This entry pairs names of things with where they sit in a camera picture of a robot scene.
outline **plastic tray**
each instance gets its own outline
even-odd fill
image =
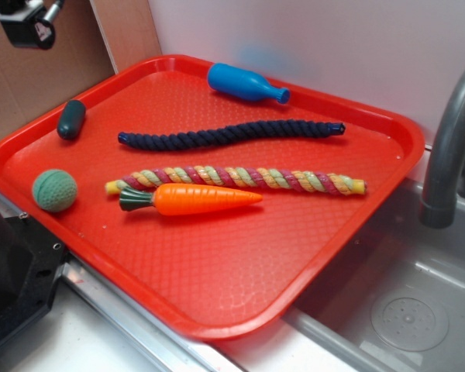
[[[378,108],[270,80],[291,100],[252,103],[213,91],[211,63],[185,56],[145,60],[76,97],[87,107],[81,135],[56,132],[63,105],[0,142],[0,192],[57,234],[71,252],[178,332],[226,339],[279,317],[401,182],[423,153],[410,120]],[[256,139],[231,146],[149,153],[119,132],[170,134],[260,119],[344,122],[328,139]],[[123,212],[105,182],[133,171],[186,165],[274,167],[364,179],[365,196],[263,192],[247,208],[164,217]],[[35,178],[69,172],[78,197],[65,212],[35,204]]]

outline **blue plastic bottle toy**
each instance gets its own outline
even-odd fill
[[[262,75],[228,64],[214,64],[208,70],[208,85],[216,91],[234,95],[248,101],[273,98],[284,104],[290,98],[287,88],[275,88]]]

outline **green tennis ball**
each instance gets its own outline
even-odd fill
[[[35,202],[48,212],[61,212],[69,208],[77,192],[76,181],[68,172],[59,169],[43,172],[33,184]]]

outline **stainless steel sink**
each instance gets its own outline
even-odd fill
[[[286,316],[359,370],[465,371],[465,200],[430,229],[420,191],[406,180]]]

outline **black machine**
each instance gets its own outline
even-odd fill
[[[0,214],[0,346],[51,309],[66,253],[27,213]]]
[[[0,23],[14,47],[50,49],[55,42],[53,21],[64,0],[47,10],[43,0],[0,0]]]

